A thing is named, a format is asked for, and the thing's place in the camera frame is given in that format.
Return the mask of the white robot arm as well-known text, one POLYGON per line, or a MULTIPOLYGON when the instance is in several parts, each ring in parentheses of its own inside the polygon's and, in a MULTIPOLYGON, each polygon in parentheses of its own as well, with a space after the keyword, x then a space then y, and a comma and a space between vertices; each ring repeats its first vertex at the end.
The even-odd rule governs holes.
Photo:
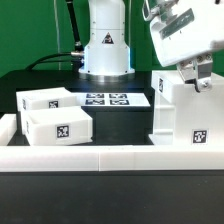
MULTIPOLYGON (((88 2, 90 41, 80 75, 104 82, 132 74, 123 0, 88 2)), ((224 49, 224 0, 144 0, 142 15, 161 66, 175 65, 198 92, 210 89, 212 54, 224 49)))

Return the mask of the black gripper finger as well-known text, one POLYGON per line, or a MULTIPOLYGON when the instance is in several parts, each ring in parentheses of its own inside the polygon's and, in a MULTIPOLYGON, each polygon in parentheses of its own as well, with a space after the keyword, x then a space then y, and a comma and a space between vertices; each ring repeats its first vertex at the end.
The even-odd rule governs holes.
POLYGON ((195 81, 195 67, 192 61, 182 61, 178 63, 177 70, 185 84, 191 84, 195 81))
POLYGON ((194 61, 196 74, 195 89, 197 92, 208 91, 212 88, 211 73, 213 58, 209 53, 199 55, 194 61))

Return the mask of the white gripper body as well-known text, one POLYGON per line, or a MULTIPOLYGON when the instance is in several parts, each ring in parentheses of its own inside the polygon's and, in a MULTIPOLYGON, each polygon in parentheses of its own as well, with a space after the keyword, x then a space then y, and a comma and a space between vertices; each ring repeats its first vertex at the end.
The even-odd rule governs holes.
POLYGON ((173 21, 156 16, 150 33, 157 58, 163 67, 200 54, 224 49, 224 0, 179 0, 173 21))

